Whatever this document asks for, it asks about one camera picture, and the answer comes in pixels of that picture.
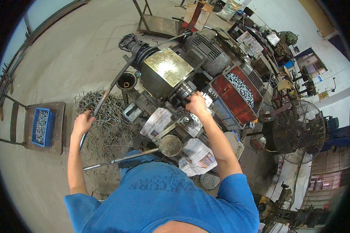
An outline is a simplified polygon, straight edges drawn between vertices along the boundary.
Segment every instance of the fan guard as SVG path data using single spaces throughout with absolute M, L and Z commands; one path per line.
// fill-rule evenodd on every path
M 274 143 L 286 161 L 305 164 L 322 149 L 326 122 L 312 103 L 295 100 L 290 104 L 289 109 L 276 115 L 272 128 Z

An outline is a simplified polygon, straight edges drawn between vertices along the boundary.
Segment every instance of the brass plate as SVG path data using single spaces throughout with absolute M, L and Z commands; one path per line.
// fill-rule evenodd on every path
M 154 53 L 144 62 L 171 87 L 175 87 L 193 70 L 192 66 L 170 48 Z

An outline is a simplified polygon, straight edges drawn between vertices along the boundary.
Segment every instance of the hand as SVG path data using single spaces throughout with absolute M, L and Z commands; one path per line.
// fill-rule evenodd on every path
M 89 118 L 89 115 L 92 113 L 91 110 L 87 110 L 84 113 L 80 114 L 74 122 L 73 135 L 81 137 L 83 134 L 87 133 L 91 127 L 95 117 Z
M 205 99 L 202 97 L 199 91 L 191 93 L 191 96 L 189 96 L 187 100 L 191 102 L 187 104 L 185 108 L 198 118 L 204 115 L 210 115 L 210 113 L 206 110 Z

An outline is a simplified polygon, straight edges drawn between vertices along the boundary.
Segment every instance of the blue box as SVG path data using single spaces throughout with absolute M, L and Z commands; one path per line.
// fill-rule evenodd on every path
M 40 110 L 48 112 L 47 122 L 45 124 L 46 129 L 45 129 L 45 137 L 44 137 L 43 145 L 36 142 L 36 134 L 35 134 L 36 124 L 38 122 L 38 116 L 39 116 Z M 42 109 L 42 108 L 35 109 L 34 121 L 32 123 L 32 136 L 31 136 L 32 143 L 41 147 L 50 147 L 52 145 L 51 141 L 52 141 L 52 134 L 53 134 L 54 118 L 55 118 L 54 113 L 52 113 L 50 109 Z

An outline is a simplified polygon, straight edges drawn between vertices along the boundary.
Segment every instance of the metal cylinder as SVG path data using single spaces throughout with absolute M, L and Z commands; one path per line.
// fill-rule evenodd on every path
M 176 94 L 181 99 L 186 99 L 188 96 L 191 95 L 192 92 L 194 92 L 197 89 L 197 87 L 191 82 L 182 82 L 178 89 L 176 90 Z
M 137 84 L 137 77 L 134 73 L 124 72 L 117 81 L 117 87 L 122 91 L 129 91 Z

